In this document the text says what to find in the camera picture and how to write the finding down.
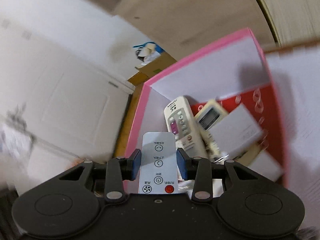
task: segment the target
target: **remote control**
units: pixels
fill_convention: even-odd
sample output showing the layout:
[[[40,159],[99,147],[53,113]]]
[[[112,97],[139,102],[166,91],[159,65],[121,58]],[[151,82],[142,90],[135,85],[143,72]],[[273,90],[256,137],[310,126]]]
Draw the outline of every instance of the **remote control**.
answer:
[[[177,157],[173,133],[147,132],[144,134],[139,193],[178,193]]]
[[[193,116],[188,100],[177,97],[164,109],[169,132],[175,135],[176,148],[182,148],[189,157],[208,158],[199,127]]]

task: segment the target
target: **wall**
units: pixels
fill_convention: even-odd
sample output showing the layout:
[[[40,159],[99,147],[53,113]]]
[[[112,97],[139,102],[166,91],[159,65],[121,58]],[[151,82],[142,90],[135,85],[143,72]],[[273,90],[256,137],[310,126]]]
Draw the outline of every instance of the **wall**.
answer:
[[[112,77],[126,82],[137,73],[133,45],[148,37],[87,0],[0,0],[0,13],[18,21]]]

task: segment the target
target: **open box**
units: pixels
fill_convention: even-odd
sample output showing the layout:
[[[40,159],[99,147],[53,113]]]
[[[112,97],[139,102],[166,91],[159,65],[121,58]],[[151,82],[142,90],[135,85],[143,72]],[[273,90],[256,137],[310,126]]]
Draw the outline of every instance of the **open box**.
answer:
[[[280,164],[285,163],[281,119],[271,76],[250,29],[209,44],[145,82],[126,156],[136,148],[141,149],[146,132],[167,131],[164,108],[182,95],[191,106],[220,99],[229,112],[239,103],[245,104],[265,130],[264,147]],[[126,190],[137,192],[138,179],[128,182]]]

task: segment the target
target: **fan icon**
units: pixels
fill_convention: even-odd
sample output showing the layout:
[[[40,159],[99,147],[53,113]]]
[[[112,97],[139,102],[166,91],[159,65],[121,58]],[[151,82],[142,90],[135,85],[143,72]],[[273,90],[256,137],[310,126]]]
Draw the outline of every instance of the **fan icon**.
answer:
[[[144,193],[148,194],[148,193],[151,192],[152,188],[149,185],[145,185],[145,186],[143,186],[142,190],[143,190]]]

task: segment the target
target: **orange button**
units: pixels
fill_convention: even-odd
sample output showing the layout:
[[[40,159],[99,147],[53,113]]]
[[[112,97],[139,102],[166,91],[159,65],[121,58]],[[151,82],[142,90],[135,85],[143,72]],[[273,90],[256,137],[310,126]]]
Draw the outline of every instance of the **orange button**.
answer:
[[[164,188],[166,193],[172,193],[174,191],[174,187],[172,185],[168,185]]]

